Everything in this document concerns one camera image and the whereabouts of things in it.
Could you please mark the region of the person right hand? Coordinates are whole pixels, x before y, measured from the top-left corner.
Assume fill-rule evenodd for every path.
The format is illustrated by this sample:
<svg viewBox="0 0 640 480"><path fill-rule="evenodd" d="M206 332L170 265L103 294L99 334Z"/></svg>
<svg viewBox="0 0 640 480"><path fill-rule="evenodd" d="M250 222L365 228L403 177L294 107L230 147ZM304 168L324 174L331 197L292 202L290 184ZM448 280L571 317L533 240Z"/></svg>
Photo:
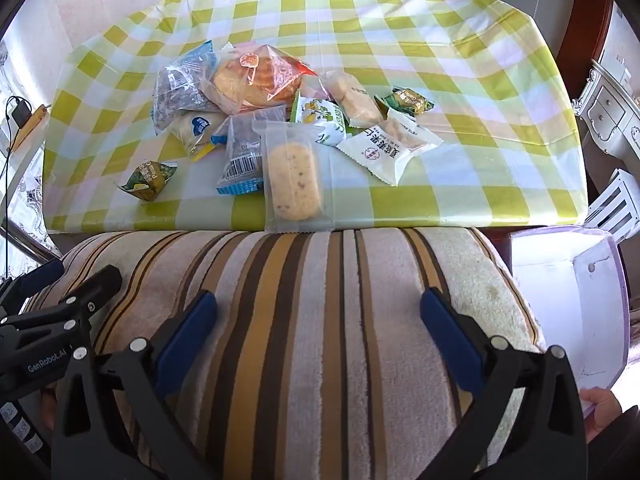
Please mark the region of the person right hand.
<svg viewBox="0 0 640 480"><path fill-rule="evenodd" d="M582 389L580 400L591 404L592 411L585 418L587 441L591 442L598 434L623 413L620 402L611 390L602 388Z"/></svg>

